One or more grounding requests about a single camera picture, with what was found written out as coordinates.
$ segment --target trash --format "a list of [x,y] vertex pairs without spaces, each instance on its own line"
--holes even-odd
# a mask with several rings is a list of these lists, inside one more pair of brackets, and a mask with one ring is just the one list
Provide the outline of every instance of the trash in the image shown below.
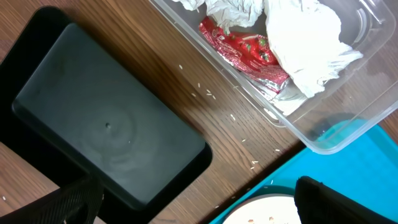
[[248,78],[275,93],[286,86],[289,75],[270,51],[267,37],[239,32],[226,34],[209,17],[202,20],[199,30],[228,63]]
[[204,2],[207,16],[213,17],[218,27],[229,34],[232,26],[251,27],[262,14],[263,0],[173,0],[187,10],[197,10]]
[[270,48],[306,97],[363,57],[340,42],[339,17],[317,0],[266,0],[264,7]]

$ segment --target wooden table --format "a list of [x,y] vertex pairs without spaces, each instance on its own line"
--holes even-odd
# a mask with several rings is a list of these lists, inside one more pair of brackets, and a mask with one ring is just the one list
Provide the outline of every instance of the wooden table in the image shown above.
[[[386,3],[395,14],[398,12],[396,1]],[[213,149],[211,166],[153,219],[153,223],[200,222],[217,209],[226,208],[233,202],[232,196],[242,195],[289,154],[303,148],[289,130],[269,124],[230,88],[146,0],[0,0],[0,58],[5,57],[34,11],[45,5],[57,6],[78,21],[146,87],[201,132]],[[393,39],[397,38],[398,34],[394,34]],[[206,89],[211,90],[216,100],[206,96]],[[397,124],[398,113],[381,122],[395,141],[398,140]],[[259,163],[251,170],[253,160]],[[21,179],[29,181],[31,177],[25,175]],[[47,186],[47,180],[39,182]],[[12,188],[0,183],[0,190],[6,187]],[[49,190],[53,188],[44,187],[41,194]],[[35,199],[25,195],[37,193],[26,190],[23,195],[16,193],[8,197],[21,203],[21,200]],[[0,202],[0,215],[11,210],[3,208]]]

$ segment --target black mesh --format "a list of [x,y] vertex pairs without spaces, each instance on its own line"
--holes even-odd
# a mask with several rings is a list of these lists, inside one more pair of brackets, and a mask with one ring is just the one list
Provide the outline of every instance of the black mesh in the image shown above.
[[103,186],[85,177],[0,217],[0,223],[92,224],[102,199]]

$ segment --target wood grain surface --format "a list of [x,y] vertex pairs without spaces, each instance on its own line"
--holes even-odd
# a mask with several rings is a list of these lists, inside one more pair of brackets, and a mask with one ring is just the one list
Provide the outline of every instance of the wood grain surface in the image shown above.
[[[0,217],[57,190],[58,186],[0,142]],[[94,224],[104,224],[96,218]]]
[[[386,3],[398,12],[396,2]],[[294,147],[302,147],[294,134],[271,125],[230,88],[219,72],[146,0],[0,0],[0,58],[5,57],[34,11],[46,5],[59,7],[76,20],[148,89],[202,133],[212,147],[211,166],[153,223],[201,222],[212,212],[230,205],[232,196],[253,186],[253,180],[265,175],[264,169],[276,168],[277,158],[292,152]],[[208,97],[206,90],[216,100]],[[392,114],[381,124],[397,141],[398,114]],[[259,163],[252,170],[253,160]],[[43,180],[41,193],[52,189],[51,185],[45,187],[47,184]],[[21,198],[21,202],[16,199],[15,203],[22,205],[29,201],[23,198],[31,192],[25,189],[15,194]]]

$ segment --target blue plastic tray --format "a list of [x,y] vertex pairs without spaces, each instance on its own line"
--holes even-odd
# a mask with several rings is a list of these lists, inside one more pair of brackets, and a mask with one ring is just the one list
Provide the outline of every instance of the blue plastic tray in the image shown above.
[[[363,122],[355,121],[347,133],[351,134]],[[333,129],[344,124],[339,123]],[[336,154],[323,156],[304,149],[239,198],[211,224],[222,223],[235,207],[249,198],[273,193],[294,194],[296,181],[303,175],[398,222],[398,147],[380,126],[375,126]]]

